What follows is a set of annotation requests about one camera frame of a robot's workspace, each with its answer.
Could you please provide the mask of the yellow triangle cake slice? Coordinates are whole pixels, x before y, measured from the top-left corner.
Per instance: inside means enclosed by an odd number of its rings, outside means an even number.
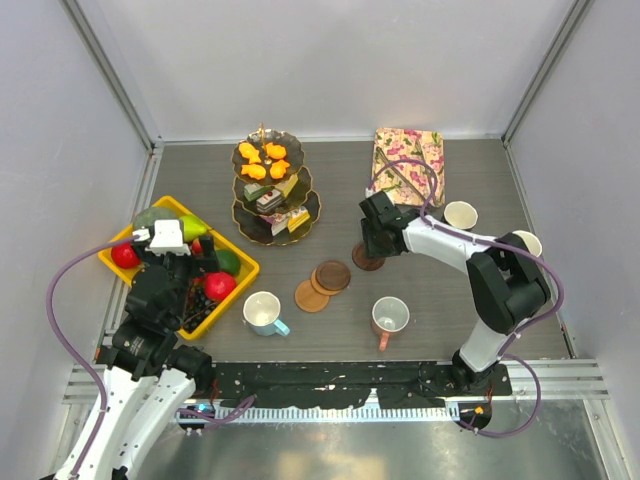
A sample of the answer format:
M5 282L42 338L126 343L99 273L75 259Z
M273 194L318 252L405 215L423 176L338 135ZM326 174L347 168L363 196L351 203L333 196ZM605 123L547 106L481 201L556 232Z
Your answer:
M311 215L306 207L300 206L289 213L287 220L287 230L293 233L304 223L311 219Z

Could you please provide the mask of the cream cake slice with kiwi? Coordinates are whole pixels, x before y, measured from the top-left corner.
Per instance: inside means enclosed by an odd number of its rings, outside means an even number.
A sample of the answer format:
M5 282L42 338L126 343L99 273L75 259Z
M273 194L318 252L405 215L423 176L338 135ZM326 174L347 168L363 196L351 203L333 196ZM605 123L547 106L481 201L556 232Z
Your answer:
M298 175L292 174L287 180L278 183L276 187L285 198L288 198L297 183Z

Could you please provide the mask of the light wooden coaster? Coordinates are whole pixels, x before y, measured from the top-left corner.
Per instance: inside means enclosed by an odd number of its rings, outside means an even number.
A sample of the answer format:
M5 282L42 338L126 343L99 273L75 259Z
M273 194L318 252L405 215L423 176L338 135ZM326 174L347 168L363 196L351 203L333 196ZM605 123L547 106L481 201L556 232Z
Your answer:
M310 280L301 282L294 293L296 305L308 313L317 313L329 304L329 297L319 293Z

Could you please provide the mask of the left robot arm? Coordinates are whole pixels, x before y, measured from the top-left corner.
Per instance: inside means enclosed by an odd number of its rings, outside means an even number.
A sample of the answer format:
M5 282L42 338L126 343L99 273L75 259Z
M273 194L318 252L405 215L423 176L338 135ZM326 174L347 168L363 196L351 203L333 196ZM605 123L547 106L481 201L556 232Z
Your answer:
M199 238L202 254L165 253L134 275L126 317L103 348L103 373L86 370L99 390L71 453L55 479L134 479L179 407L206 396L214 383L210 355L179 345L193 281L218 271L214 240Z

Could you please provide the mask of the chocolate cherry cake slice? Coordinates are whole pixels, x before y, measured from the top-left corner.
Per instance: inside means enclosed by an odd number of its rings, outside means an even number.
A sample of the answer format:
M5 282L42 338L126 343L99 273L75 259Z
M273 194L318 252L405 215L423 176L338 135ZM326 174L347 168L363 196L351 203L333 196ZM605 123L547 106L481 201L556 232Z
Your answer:
M264 193L255 201L256 210L261 214L266 214L284 201L284 196L277 189L272 189Z

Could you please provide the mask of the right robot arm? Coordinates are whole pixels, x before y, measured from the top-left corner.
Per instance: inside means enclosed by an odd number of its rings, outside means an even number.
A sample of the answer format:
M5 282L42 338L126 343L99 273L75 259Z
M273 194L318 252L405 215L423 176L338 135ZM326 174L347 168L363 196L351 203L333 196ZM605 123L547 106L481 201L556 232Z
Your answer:
M512 335L550 300L548 283L524 240L457 229L418 209L399 209L378 192L360 202L365 257L424 255L464 273L478 320L452 357L447 392L484 387Z

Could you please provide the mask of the round wooden coaster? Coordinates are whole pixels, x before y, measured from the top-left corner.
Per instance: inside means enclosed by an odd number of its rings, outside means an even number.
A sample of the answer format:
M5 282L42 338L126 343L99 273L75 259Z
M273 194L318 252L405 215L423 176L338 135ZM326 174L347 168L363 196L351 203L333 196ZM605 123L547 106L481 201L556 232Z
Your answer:
M366 253L365 244L363 242L359 242L352 250L352 261L361 270L375 271L385 264L386 259L369 257Z

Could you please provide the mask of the floral rectangular tray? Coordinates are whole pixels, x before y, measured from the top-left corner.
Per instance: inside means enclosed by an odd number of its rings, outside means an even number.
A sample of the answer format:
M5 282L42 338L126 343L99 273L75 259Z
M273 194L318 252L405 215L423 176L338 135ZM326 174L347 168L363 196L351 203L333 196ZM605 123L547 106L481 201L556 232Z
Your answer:
M445 204L444 139L438 132L381 127L374 136L368 193L384 191L396 205Z

